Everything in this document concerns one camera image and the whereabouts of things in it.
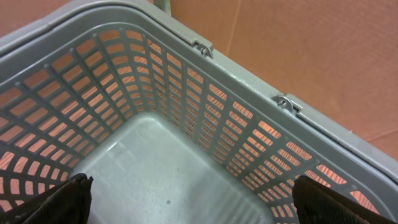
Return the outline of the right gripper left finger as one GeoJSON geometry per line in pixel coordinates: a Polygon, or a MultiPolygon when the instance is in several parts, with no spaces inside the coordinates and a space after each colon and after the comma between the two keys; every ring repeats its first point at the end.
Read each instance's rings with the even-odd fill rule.
{"type": "Polygon", "coordinates": [[[86,224],[93,178],[79,173],[1,215],[5,224],[86,224]]]}

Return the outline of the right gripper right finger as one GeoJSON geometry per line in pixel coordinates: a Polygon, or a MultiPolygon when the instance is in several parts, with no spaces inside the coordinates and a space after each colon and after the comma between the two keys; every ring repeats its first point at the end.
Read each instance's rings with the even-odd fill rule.
{"type": "Polygon", "coordinates": [[[300,224],[395,224],[305,175],[295,179],[292,196],[300,224]]]}

